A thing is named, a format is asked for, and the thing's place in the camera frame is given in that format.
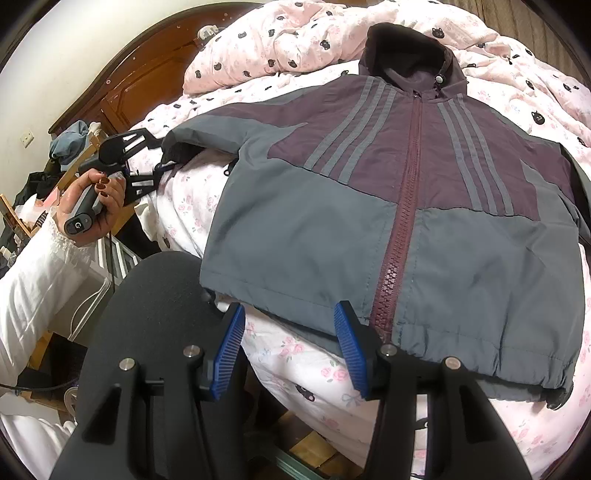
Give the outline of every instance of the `jacket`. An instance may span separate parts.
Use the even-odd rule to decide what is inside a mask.
[[[332,351],[333,308],[349,300],[384,342],[458,357],[490,396],[568,391],[590,183],[560,144],[467,97],[466,85],[448,48],[378,24],[360,75],[174,128],[164,162],[204,147],[239,156],[202,285]]]

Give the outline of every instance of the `pink bedding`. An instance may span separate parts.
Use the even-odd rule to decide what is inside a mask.
[[[297,27],[286,28],[285,18],[277,20],[287,15],[289,25]],[[353,58],[361,53],[367,28],[377,21],[435,34],[452,48],[463,67],[468,95],[491,105],[528,133],[561,142],[591,174],[591,149],[586,146],[591,145],[589,90],[538,61],[524,45],[486,28],[478,17],[433,0],[385,1],[367,9],[311,1],[266,4],[223,30],[219,41],[214,38],[187,69],[186,94],[154,109],[137,127],[163,137],[181,122],[226,103],[266,100],[327,83],[341,74],[357,74],[358,62]],[[276,30],[272,41],[265,39],[265,35],[270,38],[265,28]],[[238,38],[242,33],[247,35]],[[319,49],[324,40],[330,48]],[[274,70],[268,69],[271,54],[277,60]],[[220,59],[223,67],[216,70],[213,67],[222,63]],[[289,66],[291,59],[297,59],[297,67]],[[343,59],[351,61],[338,63]],[[202,82],[193,81],[190,73],[194,76],[195,70],[201,71]],[[241,75],[244,70],[250,80]],[[130,164],[134,170],[148,171],[160,157],[159,150],[144,150]],[[147,234],[162,248],[203,254],[229,160],[227,154],[207,150],[168,175],[158,193],[142,200],[138,215]],[[543,403],[491,401],[535,478],[566,451],[591,408],[587,357],[591,355],[591,278],[582,260],[586,315],[571,399],[558,411],[548,410]],[[360,399],[341,359],[299,339],[253,308],[248,309],[243,347],[259,379],[282,403],[353,461],[364,463],[376,405]],[[424,399],[420,399],[418,416],[425,413]],[[424,469],[425,442],[423,431],[415,446],[414,471],[419,474]]]

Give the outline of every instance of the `person's arm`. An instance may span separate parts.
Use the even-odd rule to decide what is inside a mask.
[[[92,183],[104,213],[72,240],[64,233],[64,223]],[[16,385],[50,320],[86,278],[93,248],[86,245],[111,230],[123,206],[124,190],[124,180],[109,180],[96,170],[80,176],[0,279],[0,383]]]

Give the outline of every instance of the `screw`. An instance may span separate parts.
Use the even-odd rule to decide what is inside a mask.
[[[131,370],[133,367],[135,367],[135,360],[133,358],[124,358],[121,362],[119,362],[119,368],[124,372]]]
[[[458,368],[460,368],[462,366],[462,362],[460,362],[454,356],[448,356],[445,359],[445,365],[446,365],[446,367],[448,367],[451,370],[457,370]]]
[[[189,345],[183,348],[183,355],[192,358],[201,354],[201,349],[197,345]]]
[[[385,343],[379,349],[383,356],[394,356],[398,352],[398,349],[391,343]]]

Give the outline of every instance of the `hand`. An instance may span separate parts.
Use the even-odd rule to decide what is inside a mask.
[[[89,230],[78,235],[68,235],[64,230],[64,224],[85,188],[92,184],[95,184],[95,191],[99,194],[99,201],[103,204],[103,210],[96,217]],[[104,173],[92,168],[76,179],[60,199],[56,212],[57,227],[61,233],[74,240],[77,246],[83,247],[104,237],[111,231],[121,212],[124,201],[125,180],[110,179]]]

